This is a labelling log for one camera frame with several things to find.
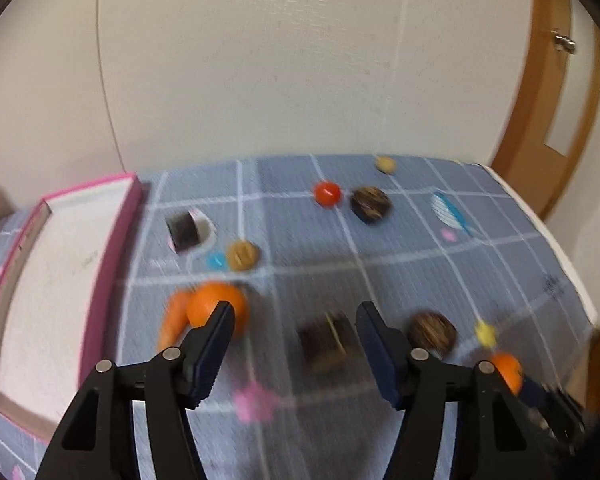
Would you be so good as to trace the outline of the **orange tangerine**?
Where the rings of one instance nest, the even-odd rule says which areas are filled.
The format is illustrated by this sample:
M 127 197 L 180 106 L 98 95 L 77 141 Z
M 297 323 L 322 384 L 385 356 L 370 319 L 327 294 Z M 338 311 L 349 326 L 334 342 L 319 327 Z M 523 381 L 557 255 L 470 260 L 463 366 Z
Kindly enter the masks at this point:
M 513 395 L 518 396 L 524 384 L 524 371 L 520 362 L 507 352 L 493 353 L 490 362 L 498 370 Z
M 186 315 L 191 328 L 204 326 L 218 304 L 227 302 L 235 313 L 234 335 L 245 333 L 250 317 L 250 307 L 245 293 L 227 282 L 205 282 L 193 289 L 186 304 Z

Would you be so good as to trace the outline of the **orange carrot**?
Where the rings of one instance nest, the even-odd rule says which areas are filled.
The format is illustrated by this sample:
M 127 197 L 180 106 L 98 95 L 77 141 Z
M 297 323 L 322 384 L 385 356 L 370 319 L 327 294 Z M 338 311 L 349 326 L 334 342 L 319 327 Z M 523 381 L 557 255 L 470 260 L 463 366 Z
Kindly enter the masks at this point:
M 169 297 L 157 340 L 158 352 L 178 344 L 188 327 L 187 306 L 193 294 L 192 288 L 180 288 Z

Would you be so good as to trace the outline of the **dark eggplant slice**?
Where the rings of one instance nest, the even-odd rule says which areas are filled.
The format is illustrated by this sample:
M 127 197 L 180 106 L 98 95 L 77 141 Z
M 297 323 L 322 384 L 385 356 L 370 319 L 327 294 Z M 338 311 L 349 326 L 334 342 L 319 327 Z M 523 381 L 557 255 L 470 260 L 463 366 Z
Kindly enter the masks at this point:
M 190 211 L 166 218 L 166 228 L 173 250 L 177 254 L 187 252 L 200 244 L 200 234 Z
M 297 334 L 303 361 L 314 374 L 330 372 L 360 354 L 358 336 L 342 311 L 325 312 Z

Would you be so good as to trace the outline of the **dark shiitake mushroom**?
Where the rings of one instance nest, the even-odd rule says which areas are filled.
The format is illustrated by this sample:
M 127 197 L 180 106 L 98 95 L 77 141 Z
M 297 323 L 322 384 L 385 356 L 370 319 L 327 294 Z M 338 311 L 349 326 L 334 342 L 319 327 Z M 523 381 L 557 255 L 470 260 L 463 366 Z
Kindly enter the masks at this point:
M 392 208 L 388 195 L 374 186 L 355 188 L 351 193 L 349 204 L 352 212 L 365 224 L 382 220 Z

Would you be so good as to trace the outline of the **small tan round fruit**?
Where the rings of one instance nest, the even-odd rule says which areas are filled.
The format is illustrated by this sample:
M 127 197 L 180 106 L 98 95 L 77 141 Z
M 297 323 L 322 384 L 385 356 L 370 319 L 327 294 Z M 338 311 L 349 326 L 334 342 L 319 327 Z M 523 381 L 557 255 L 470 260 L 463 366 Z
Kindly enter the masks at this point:
M 394 174 L 396 172 L 396 160 L 389 156 L 377 156 L 375 167 L 383 174 Z

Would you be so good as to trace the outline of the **red cherry tomato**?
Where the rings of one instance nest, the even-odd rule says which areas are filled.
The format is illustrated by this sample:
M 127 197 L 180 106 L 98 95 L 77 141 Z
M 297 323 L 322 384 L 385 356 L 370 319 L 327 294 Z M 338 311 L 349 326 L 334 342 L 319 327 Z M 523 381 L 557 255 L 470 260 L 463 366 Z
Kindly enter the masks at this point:
M 334 208 L 341 200 L 340 186 L 332 181 L 320 181 L 313 188 L 314 200 L 323 208 Z

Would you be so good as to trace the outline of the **pink shallow box tray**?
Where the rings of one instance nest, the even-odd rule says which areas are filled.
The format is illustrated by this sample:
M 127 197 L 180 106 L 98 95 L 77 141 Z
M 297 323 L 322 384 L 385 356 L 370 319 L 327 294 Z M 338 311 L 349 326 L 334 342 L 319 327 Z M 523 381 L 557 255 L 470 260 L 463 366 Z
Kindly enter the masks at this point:
M 52 437 L 102 358 L 109 297 L 143 196 L 118 174 L 44 196 L 0 272 L 0 414 Z

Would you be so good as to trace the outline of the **grey checked play mat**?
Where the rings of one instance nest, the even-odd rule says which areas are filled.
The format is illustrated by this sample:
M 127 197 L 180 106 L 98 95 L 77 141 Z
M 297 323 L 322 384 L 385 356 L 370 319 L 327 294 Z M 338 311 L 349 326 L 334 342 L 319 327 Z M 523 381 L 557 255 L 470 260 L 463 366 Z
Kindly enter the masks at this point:
M 428 351 L 442 362 L 473 367 L 493 353 L 512 354 L 524 371 L 514 397 L 551 479 L 569 474 L 583 422 L 562 385 L 596 311 L 556 238 L 492 169 L 402 156 L 394 174 L 383 174 L 370 156 L 303 155 L 137 177 L 143 196 L 118 263 L 99 361 L 125 366 L 158 354 L 166 302 L 177 289 L 227 282 L 249 302 L 248 327 L 233 333 L 208 398 L 186 412 L 204 479 L 385 479 L 404 413 L 381 396 L 361 341 L 358 356 L 314 374 L 297 334 L 342 311 L 358 336 L 364 301 L 406 339 L 414 314 L 443 314 L 457 342 L 445 359 Z M 340 186 L 336 207 L 314 200 L 320 181 Z M 391 200 L 376 223 L 350 209 L 362 186 Z M 0 272 L 33 208 L 0 223 Z M 200 244 L 177 254 L 166 218 L 185 211 Z M 236 240 L 260 248 L 250 271 L 227 265 Z M 446 404 L 434 478 L 451 479 L 456 415 L 457 404 Z M 143 402 L 133 403 L 133 422 L 139 479 L 158 479 Z M 38 479 L 50 440 L 0 414 L 0 479 Z

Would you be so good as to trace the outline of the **metal door latch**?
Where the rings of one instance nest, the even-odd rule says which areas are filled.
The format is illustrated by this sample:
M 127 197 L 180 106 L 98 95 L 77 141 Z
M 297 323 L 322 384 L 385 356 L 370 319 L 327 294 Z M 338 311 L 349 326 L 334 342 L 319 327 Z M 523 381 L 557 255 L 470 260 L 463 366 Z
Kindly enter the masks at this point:
M 564 51 L 569 55 L 577 52 L 577 43 L 567 35 L 563 35 L 558 30 L 552 31 L 554 47 L 558 51 Z

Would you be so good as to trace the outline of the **wooden door frame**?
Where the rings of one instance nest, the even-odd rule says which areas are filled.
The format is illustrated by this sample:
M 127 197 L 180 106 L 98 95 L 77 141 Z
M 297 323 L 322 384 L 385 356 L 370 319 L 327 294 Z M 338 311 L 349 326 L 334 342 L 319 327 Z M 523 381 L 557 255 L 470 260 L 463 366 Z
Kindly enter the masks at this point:
M 552 31 L 577 43 L 569 55 Z M 568 188 L 600 107 L 600 28 L 580 0 L 532 0 L 526 62 L 491 168 L 547 219 Z

